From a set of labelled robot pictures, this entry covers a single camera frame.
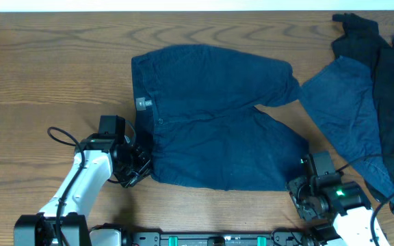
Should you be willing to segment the navy blue shorts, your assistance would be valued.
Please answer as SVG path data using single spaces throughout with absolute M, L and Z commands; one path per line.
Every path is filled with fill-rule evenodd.
M 217 190 L 282 191 L 301 176 L 308 141 L 259 110 L 295 101 L 291 65 L 203 44 L 131 60 L 137 141 L 157 182 Z

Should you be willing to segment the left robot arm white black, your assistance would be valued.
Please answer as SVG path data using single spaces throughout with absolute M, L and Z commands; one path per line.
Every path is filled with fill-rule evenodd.
M 87 218 L 112 176 L 124 188 L 150 174 L 151 157 L 126 137 L 93 134 L 76 145 L 73 166 L 51 200 L 14 226 L 15 245 L 131 245 L 129 233 L 106 223 L 90 230 Z

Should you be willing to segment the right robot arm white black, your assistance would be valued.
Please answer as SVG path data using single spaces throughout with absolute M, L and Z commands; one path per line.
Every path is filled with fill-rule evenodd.
M 295 236 L 298 245 L 390 245 L 356 182 L 343 183 L 334 173 L 300 176 L 286 188 L 301 219 L 323 221 Z

